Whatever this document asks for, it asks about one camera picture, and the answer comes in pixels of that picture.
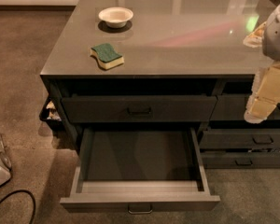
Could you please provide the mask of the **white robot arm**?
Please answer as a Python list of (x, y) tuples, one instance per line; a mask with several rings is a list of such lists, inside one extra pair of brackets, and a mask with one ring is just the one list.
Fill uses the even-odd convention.
[(280, 4), (266, 22), (244, 39), (243, 44), (250, 48), (262, 47), (263, 54), (273, 60), (268, 68), (256, 72), (252, 94), (245, 107), (245, 121), (258, 124), (280, 104)]

